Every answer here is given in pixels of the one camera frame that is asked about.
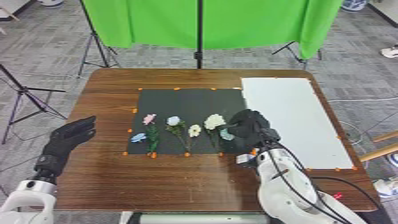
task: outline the black cable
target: black cable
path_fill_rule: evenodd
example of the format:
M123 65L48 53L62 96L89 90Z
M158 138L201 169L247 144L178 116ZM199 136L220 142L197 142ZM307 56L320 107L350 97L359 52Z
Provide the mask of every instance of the black cable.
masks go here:
M375 204L377 209L382 210L384 215L389 217L389 215L387 215L387 211L386 211L382 205L377 203L377 201L375 201L375 199L371 198L371 196L370 196L368 192L364 191L364 189L363 189L363 188L361 188L350 181L347 181L345 179L339 179L339 178L336 178L336 177L313 177L313 179L315 179L315 180L316 180L316 179L320 179L320 180L334 180L334 181L339 181L339 182L343 182L345 184L348 184L348 185L359 190L359 192L363 193L363 195L364 195L366 198L370 199L371 203Z
M398 111L377 122L377 124L363 131L361 135L382 124L382 122L398 114Z
M295 156L295 153L291 152L291 150L286 148L286 146L284 146L279 142L277 142L277 144L281 145L283 149L286 150L290 156L293 157L295 162L297 162L297 164L299 164L299 169L302 170L302 173L304 173L304 175L307 176L306 168L304 168L302 162L300 162L300 160L299 160L299 158L297 158L297 156ZM329 206L329 204L327 204L327 202L325 202L325 200L323 200L323 198L322 198L322 195L320 195L320 192L318 192L318 186L316 186L316 184L315 184L315 182L313 182L309 176L307 176L307 179L309 179L311 186L313 186L313 188L315 188L315 193L316 193L316 197L318 197L318 199L320 199L322 204L325 205L327 209L332 211L334 215L345 220L347 223L350 223L350 221L347 220L347 218L343 217L343 215L341 215L341 214L336 212L336 210L331 208L331 206Z
M283 174L283 172L281 172L281 169L279 169L279 166L277 166L277 162L275 162L275 158L274 158L274 155L272 155L272 153L270 153L270 150L267 150L267 153L268 153L268 156L270 156L270 160L272 160L272 163L274 163L274 167L275 167L275 170L277 170L277 174L279 174L279 176L281 176L281 178L283 178L283 182L284 182L284 184L288 185L288 187L290 187L290 190L293 191L293 193L297 194L297 196L300 197L300 199L306 201L306 203L318 209L318 211L334 219L334 220L338 220L343 224L350 224L350 222L347 222L345 220L341 220L320 207L318 207L318 205L306 199L306 197L302 196L302 194L297 192L297 190L295 190L295 188L293 188L293 186L291 186L291 184L290 184L290 182L288 182L288 180L286 180L286 178L284 178L284 174Z

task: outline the gray carpet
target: gray carpet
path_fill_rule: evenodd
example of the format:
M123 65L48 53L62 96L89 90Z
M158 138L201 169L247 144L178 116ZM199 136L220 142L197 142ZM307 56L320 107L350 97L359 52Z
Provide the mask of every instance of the gray carpet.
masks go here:
M53 94L52 105L69 114L78 95L84 89L89 74L96 67L87 66L84 79L75 79L84 45L89 37L87 22L76 0L66 1L57 9L45 9L34 4L20 15L21 21L0 22L9 35L0 35L0 62L18 76L20 81L36 87L66 89L66 94ZM323 46L323 60L311 59L309 72L320 82L327 99L389 98L398 96L398 59L380 56L380 48L398 41L398 30L391 27L371 10L359 14L339 12L329 38ZM204 68L242 69L300 69L290 52L275 56L272 51L281 47L270 46L235 50L213 50L204 53ZM132 49L117 49L119 62L126 68L194 68L194 50L174 49L149 45L137 45ZM91 60L100 57L91 51ZM4 131L14 92L0 82L0 127ZM379 121L398 111L398 101L334 102L334 112L339 120L354 124L361 131L368 130ZM32 111L27 100L18 108L20 115ZM0 146L0 169L37 156L46 143L46 133L64 124L64 121L48 115L29 119L14 127L21 141L11 135L7 145ZM357 153L371 151L384 144L373 145L370 137L396 130L398 115L366 132L364 139L355 147ZM348 125L347 132L354 138L357 133ZM0 183L11 192L18 182L34 174L34 161L0 174ZM368 174L373 179L395 176L398 169L386 159L370 163ZM398 200L384 202L391 218L398 223ZM116 213L57 212L57 224L117 223Z

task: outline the cable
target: cable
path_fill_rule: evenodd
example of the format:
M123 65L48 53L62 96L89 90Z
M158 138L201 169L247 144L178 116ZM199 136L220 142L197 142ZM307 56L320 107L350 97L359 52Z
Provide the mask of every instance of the cable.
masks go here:
M380 98L380 99L359 99L359 100L329 100L329 103L334 102L379 102L379 101L389 101L389 100L398 100L398 97L393 98Z
M377 201L375 201L375 199L371 198L371 196L370 196L368 192L364 191L364 189L363 189L363 188L361 188L350 181L347 181L345 179L339 179L339 178L336 178L336 177L313 177L313 179L318 179L318 180L334 180L334 181L339 181L339 182L343 182L345 184L348 184L348 185L359 190L359 192L363 193L363 195L364 195L366 198L370 199L371 203L373 203L375 206L377 206L377 209L382 210L382 213L384 213L386 217L389 217L389 214L387 214L387 211L386 211L382 205L377 203Z
M299 166L300 166L302 173L304 173L304 175L307 176L307 174L306 174L306 168L304 168L302 162L300 162L300 160L299 160L299 158L297 158L297 156L295 156L291 150L286 148L286 146L284 146L279 142L277 142L277 144L281 145L283 149L286 150L288 154L291 155L291 157L293 157L293 159L295 159L295 162L297 162L297 164L299 164ZM345 222L350 223L350 221L345 219L345 217L339 215L339 213L336 212L336 210L331 208L329 204L325 203L323 198L322 198L322 195L320 195L320 192L318 192L318 190L316 190L318 186L315 185L313 180L311 180L309 177L307 177L307 179L309 179L311 186L313 186L313 188L315 188L315 194L316 194L316 197L318 197L318 199L320 199L322 204L325 205L325 207L327 207L327 209L332 211L332 213L338 215L338 217L345 220Z
M275 170L277 170L277 175L281 176L281 178L283 178L283 182L284 182L284 184L288 185L288 187L290 187L290 190L293 191L293 193L297 194L297 196L300 197L300 199L306 201L306 203L318 209L318 211L332 218L332 219L336 219L343 224L350 224L350 222L347 222L345 220L341 220L320 207L318 207L318 205L316 204L313 204L311 203L311 201L306 199L306 197L302 196L302 194L297 192L297 190L295 190L295 188L293 188L293 186L291 186L291 184L290 184L290 182L288 182L288 180L286 180L286 178L284 178L284 174L283 174L283 172L281 172L281 169L279 169L279 166L277 166L277 162L275 162L275 158L274 158L274 155L272 155L272 153L270 153L270 150L267 150L267 153L268 153L268 156L270 156L270 160L272 160L272 163L274 163L274 167L275 167Z
M377 124L364 130L361 135L377 127L377 125L398 114L398 111L377 122Z
M352 145L357 145L357 144L363 142L361 130L359 130L359 128L357 128L350 123L347 123L345 121L339 121L339 123L345 124L345 125L348 125L348 126L355 129L355 131L357 131L357 133L359 133L359 140L357 140L355 142L352 142Z
M359 147L359 149L361 149L361 151L363 151L363 154L366 154L368 152L366 152L366 149L364 149L364 147L361 146L361 142L363 142L363 139L364 139L364 134L361 134L361 130L359 130L359 128L350 124L350 123L347 123L345 121L339 121L339 123L341 124L345 124L345 125L348 125L354 129L355 129L355 131L357 131L357 133L359 133L359 140L357 141L350 141L350 143L352 143L352 146L355 147ZM368 167L370 167L370 160L368 161L364 161L364 169L368 169Z

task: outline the green backdrop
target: green backdrop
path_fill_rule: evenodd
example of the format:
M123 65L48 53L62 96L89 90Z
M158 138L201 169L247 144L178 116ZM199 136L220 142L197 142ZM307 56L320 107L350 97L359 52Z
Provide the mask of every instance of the green backdrop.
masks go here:
M343 0L204 0L204 49L300 43L322 47ZM107 46L196 48L197 0L84 0Z

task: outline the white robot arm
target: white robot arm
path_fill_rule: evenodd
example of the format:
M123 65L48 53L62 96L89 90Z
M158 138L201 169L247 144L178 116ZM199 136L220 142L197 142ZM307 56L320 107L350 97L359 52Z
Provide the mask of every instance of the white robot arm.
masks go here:
M50 142L36 163L36 176L21 181L0 208L0 224L53 224L57 177L62 174L69 153L96 135L96 117L66 124L50 136ZM41 212L20 212L18 208L43 207Z
M270 156L274 157L281 174L275 169ZM238 157L236 161L238 163L247 163L252 159L256 159L258 175L261 180L258 199L267 214L286 224L366 224L357 214L334 199L334 197L320 191L316 194L316 189L313 187L309 178L297 168L299 164L286 150L283 148L274 148L270 149L270 151L263 151L256 157L245 154ZM343 222L339 222L331 216L327 216L325 213L322 213L322 211L304 201L297 193L291 191L283 177L306 200L316 205L322 211L336 216L329 209L332 208L339 216L345 218L341 219L336 216Z
M267 214L286 224L366 224L334 197L315 189L304 167L258 111L242 111L233 119L231 134L258 146L256 156L244 154L236 163L258 170L258 199Z

